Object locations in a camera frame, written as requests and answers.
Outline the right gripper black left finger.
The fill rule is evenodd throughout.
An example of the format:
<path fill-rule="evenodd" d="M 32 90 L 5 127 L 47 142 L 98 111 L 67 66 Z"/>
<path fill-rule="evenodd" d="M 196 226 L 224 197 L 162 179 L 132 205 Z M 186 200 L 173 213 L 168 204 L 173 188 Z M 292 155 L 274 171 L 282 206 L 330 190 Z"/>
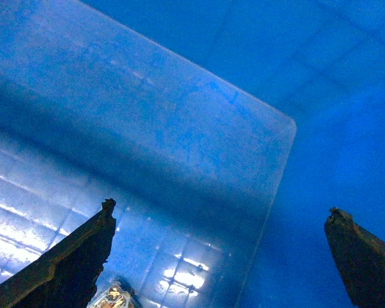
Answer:
<path fill-rule="evenodd" d="M 112 248 L 116 201 L 0 284 L 0 307 L 86 307 Z"/>

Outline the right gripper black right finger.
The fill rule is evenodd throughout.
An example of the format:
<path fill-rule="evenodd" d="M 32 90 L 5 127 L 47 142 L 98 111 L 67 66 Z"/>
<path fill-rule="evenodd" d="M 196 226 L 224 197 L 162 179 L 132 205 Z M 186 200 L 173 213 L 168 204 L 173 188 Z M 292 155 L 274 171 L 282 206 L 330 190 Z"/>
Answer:
<path fill-rule="evenodd" d="M 385 307 L 385 242 L 337 207 L 330 209 L 324 231 L 352 304 Z"/>

